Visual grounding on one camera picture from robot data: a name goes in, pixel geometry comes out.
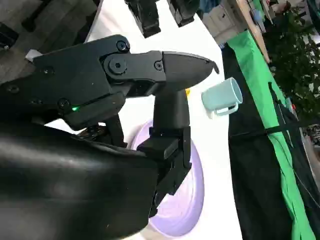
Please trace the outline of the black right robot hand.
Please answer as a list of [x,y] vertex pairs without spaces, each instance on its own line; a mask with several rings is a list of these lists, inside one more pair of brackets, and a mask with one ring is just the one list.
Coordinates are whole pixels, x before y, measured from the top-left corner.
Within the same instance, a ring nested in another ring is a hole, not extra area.
[[186,89],[203,56],[131,53],[112,35],[38,56],[0,86],[0,237],[115,240],[142,230],[192,168]]

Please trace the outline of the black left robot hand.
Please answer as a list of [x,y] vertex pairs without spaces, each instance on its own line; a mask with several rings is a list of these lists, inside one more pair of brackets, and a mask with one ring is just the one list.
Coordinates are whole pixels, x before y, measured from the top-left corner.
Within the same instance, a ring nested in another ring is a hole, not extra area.
[[[168,0],[169,10],[177,26],[183,27],[194,21],[199,9],[198,0]],[[126,0],[132,16],[140,32],[145,38],[151,37],[161,31],[157,2],[155,0]]]

